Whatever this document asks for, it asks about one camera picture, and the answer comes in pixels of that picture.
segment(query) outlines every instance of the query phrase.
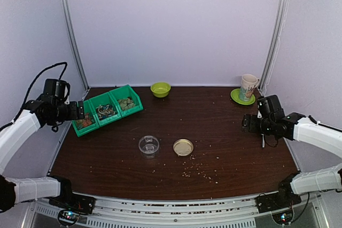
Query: snack in bin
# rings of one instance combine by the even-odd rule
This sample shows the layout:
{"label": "snack in bin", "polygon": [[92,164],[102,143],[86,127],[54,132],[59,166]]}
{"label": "snack in bin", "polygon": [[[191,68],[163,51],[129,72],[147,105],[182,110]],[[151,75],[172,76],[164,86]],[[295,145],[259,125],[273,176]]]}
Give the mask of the snack in bin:
{"label": "snack in bin", "polygon": [[99,120],[104,120],[108,117],[114,116],[116,114],[116,111],[114,110],[113,106],[111,104],[107,105],[100,105],[96,108],[96,113]]}
{"label": "snack in bin", "polygon": [[132,97],[127,97],[125,99],[120,99],[120,100],[118,100],[118,103],[120,104],[120,108],[123,111],[126,111],[128,109],[132,109],[132,108],[135,107],[135,103],[134,103]]}
{"label": "snack in bin", "polygon": [[91,113],[85,113],[83,120],[76,120],[77,129],[81,130],[95,123],[95,119]]}

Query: dark brown tabletop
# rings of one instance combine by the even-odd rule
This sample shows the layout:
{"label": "dark brown tabletop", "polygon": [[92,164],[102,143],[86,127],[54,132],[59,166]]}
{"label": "dark brown tabletop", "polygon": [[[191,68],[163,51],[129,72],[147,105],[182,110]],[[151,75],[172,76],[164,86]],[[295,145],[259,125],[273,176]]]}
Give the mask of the dark brown tabletop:
{"label": "dark brown tabletop", "polygon": [[[243,114],[256,104],[230,99],[234,88],[173,87],[164,99],[150,88],[134,88],[144,110],[77,138],[71,127],[52,175],[71,180],[75,192],[143,200],[227,198],[277,190],[296,172],[285,144],[261,148],[261,136],[241,131]],[[92,88],[88,98],[109,91]],[[160,140],[155,159],[145,159],[138,141]],[[191,156],[179,157],[173,143],[186,138]]]}

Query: small round dish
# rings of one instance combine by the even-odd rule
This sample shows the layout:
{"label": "small round dish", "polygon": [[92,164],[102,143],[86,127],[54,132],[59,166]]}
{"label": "small round dish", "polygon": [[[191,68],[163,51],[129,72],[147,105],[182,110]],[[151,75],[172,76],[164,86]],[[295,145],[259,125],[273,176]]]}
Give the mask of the small round dish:
{"label": "small round dish", "polygon": [[179,139],[173,144],[173,150],[179,156],[188,156],[193,151],[193,144],[187,139]]}
{"label": "small round dish", "polygon": [[253,103],[255,103],[255,96],[252,95],[251,100],[249,101],[242,101],[239,98],[239,94],[240,94],[240,88],[234,89],[231,91],[230,96],[233,99],[234,102],[241,104],[241,105],[251,105]]}
{"label": "small round dish", "polygon": [[151,91],[155,97],[163,98],[170,93],[171,86],[166,82],[158,82],[151,86]]}

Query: black cable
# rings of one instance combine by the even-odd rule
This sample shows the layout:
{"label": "black cable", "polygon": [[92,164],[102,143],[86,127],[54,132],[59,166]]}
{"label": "black cable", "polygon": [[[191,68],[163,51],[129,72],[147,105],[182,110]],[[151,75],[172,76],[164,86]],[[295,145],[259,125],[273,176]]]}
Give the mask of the black cable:
{"label": "black cable", "polygon": [[61,80],[61,78],[63,77],[63,74],[66,70],[66,67],[68,67],[68,63],[66,61],[60,62],[60,64],[64,64],[64,69],[62,70],[61,74],[59,75],[59,80]]}
{"label": "black cable", "polygon": [[265,197],[266,199],[268,199],[269,201],[273,201],[274,205],[276,205],[278,208],[284,208],[284,207],[282,207],[282,206],[279,206],[279,205],[277,204],[277,202],[276,202],[274,199],[268,197],[266,194],[260,193],[258,197],[260,197],[260,196],[264,196],[264,197]]}
{"label": "black cable", "polygon": [[[37,81],[37,79],[38,79],[44,72],[46,72],[47,70],[50,70],[50,69],[55,68],[55,67],[60,66],[60,65],[64,65],[64,69],[62,70],[62,72],[61,72],[61,74],[60,74],[60,76],[59,76],[59,79],[61,79],[62,76],[63,76],[63,74],[64,74],[64,72],[65,72],[65,70],[66,70],[66,67],[68,66],[68,63],[67,63],[66,61],[58,62],[58,63],[56,63],[56,64],[54,64],[54,65],[51,65],[51,66],[49,66],[49,67],[43,69],[43,70],[42,70],[41,72],[39,72],[38,75],[33,79],[31,85],[28,87],[28,90],[27,90],[27,92],[26,92],[24,101],[22,102],[22,105],[21,105],[21,107],[20,107],[20,109],[19,109],[19,112],[16,114],[16,116],[15,116],[14,119],[13,119],[14,122],[19,118],[19,116],[20,116],[22,110],[24,109],[24,106],[25,106],[25,103],[26,103],[26,101],[27,101],[28,95],[29,95],[29,93],[30,93],[30,91],[31,91],[31,88],[33,87],[33,85],[34,85],[34,83]],[[0,128],[0,132],[1,132],[3,129],[5,129],[5,128],[11,126],[12,124],[13,124],[13,122],[10,122],[10,123],[7,123],[6,125],[2,126],[2,127]]]}
{"label": "black cable", "polygon": [[263,136],[263,140],[265,141],[265,144],[267,144],[269,147],[271,148],[276,148],[278,147],[278,144],[279,144],[279,140],[277,140],[277,143],[275,145],[270,145],[267,141],[266,141],[266,136],[264,135]]}
{"label": "black cable", "polygon": [[297,220],[302,216],[302,214],[304,213],[305,209],[306,209],[307,206],[309,205],[309,200],[310,200],[310,193],[308,192],[308,200],[307,200],[307,202],[306,202],[306,204],[305,204],[305,206],[304,206],[302,212],[295,218],[295,220],[292,220],[292,221],[290,222],[290,224],[293,224],[295,221],[297,221]]}
{"label": "black cable", "polygon": [[82,212],[82,211],[80,211],[81,209],[79,208],[79,205],[77,206],[77,207],[78,207],[78,209],[77,209],[77,208],[75,208],[75,207],[70,206],[69,204],[60,202],[60,201],[58,201],[58,200],[56,200],[56,199],[54,199],[54,198],[51,198],[51,197],[50,197],[50,198],[48,198],[48,199],[49,199],[49,200],[53,200],[54,202],[63,205],[64,208],[69,209],[70,211],[72,211],[72,212],[74,212],[74,213],[76,213],[76,214],[79,214],[79,215],[88,215],[87,212]]}
{"label": "black cable", "polygon": [[12,125],[12,124],[13,124],[13,123],[10,122],[10,123],[7,123],[6,125],[3,125],[3,126],[0,128],[0,132],[1,132],[2,130],[4,130],[5,128],[9,127],[9,126]]}
{"label": "black cable", "polygon": [[[62,209],[60,212],[58,212],[57,220],[58,220],[59,224],[61,224],[61,225],[63,225],[63,226],[66,226],[66,224],[62,223],[62,222],[59,220],[59,217],[62,216],[61,213],[64,212],[64,211],[71,211],[71,212],[74,212],[74,211],[69,210],[69,209]],[[73,223],[67,223],[67,227],[73,226],[74,224],[76,224],[77,221],[80,219],[80,216],[81,216],[81,215],[79,214],[78,218],[77,218]]]}
{"label": "black cable", "polygon": [[311,120],[311,122],[313,122],[313,123],[315,123],[317,125],[317,121],[311,115],[309,115],[308,118]]}

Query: green saucer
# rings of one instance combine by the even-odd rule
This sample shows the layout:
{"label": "green saucer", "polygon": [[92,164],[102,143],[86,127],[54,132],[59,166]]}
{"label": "green saucer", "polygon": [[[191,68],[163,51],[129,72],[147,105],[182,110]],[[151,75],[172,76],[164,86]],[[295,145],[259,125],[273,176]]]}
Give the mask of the green saucer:
{"label": "green saucer", "polygon": [[233,101],[237,102],[238,104],[251,105],[251,104],[255,103],[255,96],[254,95],[252,95],[251,100],[242,101],[239,98],[239,94],[240,94],[240,88],[237,88],[237,89],[234,89],[231,91],[230,96],[233,99]]}

